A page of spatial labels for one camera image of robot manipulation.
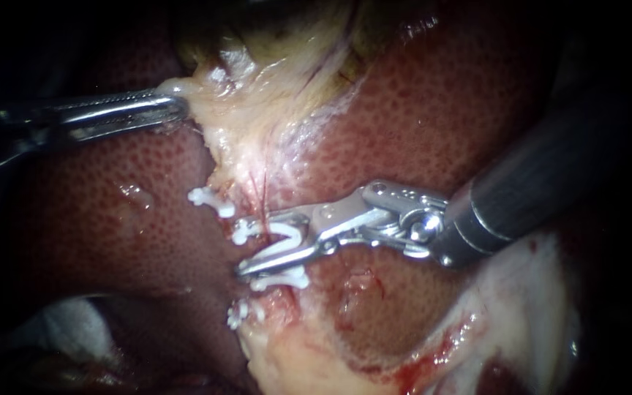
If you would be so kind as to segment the left arm instrument jaw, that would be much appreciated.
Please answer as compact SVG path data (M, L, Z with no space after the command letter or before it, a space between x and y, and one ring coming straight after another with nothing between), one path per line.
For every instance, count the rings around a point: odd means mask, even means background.
M153 110L185 114L186 100L171 94L156 93L154 89L145 89L61 99L55 103L55 111L60 112L65 119L95 119Z
M117 102L66 112L66 139L82 143L185 119L185 102Z

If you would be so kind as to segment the right arm instrument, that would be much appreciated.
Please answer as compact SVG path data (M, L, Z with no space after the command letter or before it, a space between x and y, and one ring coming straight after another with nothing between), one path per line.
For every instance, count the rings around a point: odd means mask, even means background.
M393 222L381 225L377 237L404 256L431 260L432 242L442 232L448 201L432 189L412 187L383 179L368 183L361 193L371 206L391 214Z

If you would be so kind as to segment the right arm instrument jaw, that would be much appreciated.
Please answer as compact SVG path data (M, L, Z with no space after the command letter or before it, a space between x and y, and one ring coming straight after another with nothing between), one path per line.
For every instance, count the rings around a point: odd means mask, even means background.
M377 221L377 209L358 192L330 203L316 203L286 210L280 221L305 226L310 241L325 241Z
M333 236L314 238L309 236L296 243L293 238L283 239L241 261L236 267L239 277L264 277L277 274L325 255L332 255L340 248L364 244L368 247L392 247L400 251L407 247L405 238L381 233L366 227L347 230Z

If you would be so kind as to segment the left arm instrument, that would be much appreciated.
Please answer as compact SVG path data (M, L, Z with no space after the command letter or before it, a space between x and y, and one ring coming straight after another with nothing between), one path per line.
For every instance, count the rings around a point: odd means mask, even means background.
M0 104L0 168L30 154L70 147L66 122L77 109L76 102Z

